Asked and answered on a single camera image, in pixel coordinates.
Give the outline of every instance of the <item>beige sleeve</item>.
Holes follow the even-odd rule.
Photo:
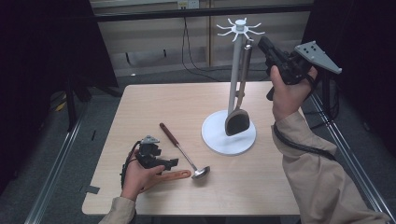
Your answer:
[[[314,135],[299,112],[276,123],[291,142],[327,150],[336,146]],[[303,223],[386,223],[389,217],[367,208],[358,189],[336,161],[274,142],[283,154],[283,169],[300,209]]]
[[[127,224],[134,218],[135,203],[126,198],[114,198],[110,212],[99,222],[99,224]]]

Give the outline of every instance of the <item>table top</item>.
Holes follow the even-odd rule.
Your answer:
[[[125,89],[113,120],[82,211],[108,213],[120,196],[120,171],[136,141],[158,138],[158,159],[179,158],[171,171],[192,168],[167,138],[163,122],[198,169],[210,166],[204,179],[162,182],[139,195],[136,210],[151,216],[271,216],[298,215],[299,210],[282,168],[282,154],[271,133],[272,102],[265,95],[271,82],[248,82],[241,108],[256,127],[256,140],[245,153],[224,156],[210,149],[201,135],[211,114],[228,108],[230,83],[131,85]]]

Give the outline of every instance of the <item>red handle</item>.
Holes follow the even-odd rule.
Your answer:
[[[175,145],[175,147],[177,147],[178,141],[177,141],[176,138],[171,134],[171,132],[169,132],[168,128],[166,128],[166,126],[165,126],[163,123],[160,123],[160,127],[161,127],[161,129],[163,129],[163,131],[166,133],[166,136],[168,136],[169,140],[171,140],[171,142]]]

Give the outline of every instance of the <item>ladle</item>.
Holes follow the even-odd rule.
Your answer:
[[[181,149],[176,138],[171,134],[171,132],[168,130],[168,128],[166,128],[165,124],[160,123],[160,127],[161,127],[161,129],[163,129],[163,131],[166,133],[166,136],[168,136],[169,140],[171,140],[171,142],[175,145],[175,147],[178,147],[178,149],[180,149],[183,156],[187,159],[187,161],[192,166],[192,169],[194,169],[194,175],[191,177],[192,179],[201,179],[202,177],[204,177],[205,175],[207,175],[209,173],[209,171],[210,171],[209,166],[206,166],[204,169],[201,169],[201,170],[197,169],[197,167],[194,165],[194,163],[192,163],[192,161],[187,156],[187,154],[183,151],[183,149]]]
[[[238,101],[236,102],[235,110],[231,112],[225,120],[225,133],[228,136],[232,136],[237,133],[246,131],[250,126],[250,118],[248,116],[248,112],[241,109],[240,107],[242,104],[242,99],[245,96],[245,85],[246,78],[248,76],[248,68],[250,65],[251,51],[251,40],[248,39],[246,45],[244,46],[242,57],[242,76],[241,82],[239,84]]]

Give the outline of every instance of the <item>right hand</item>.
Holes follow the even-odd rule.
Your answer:
[[[311,67],[308,75],[315,79],[317,74],[317,69]],[[275,65],[271,67],[270,77],[275,90],[273,97],[273,114],[275,121],[279,121],[296,112],[301,107],[306,96],[311,92],[311,85],[306,79],[296,85],[286,85]]]

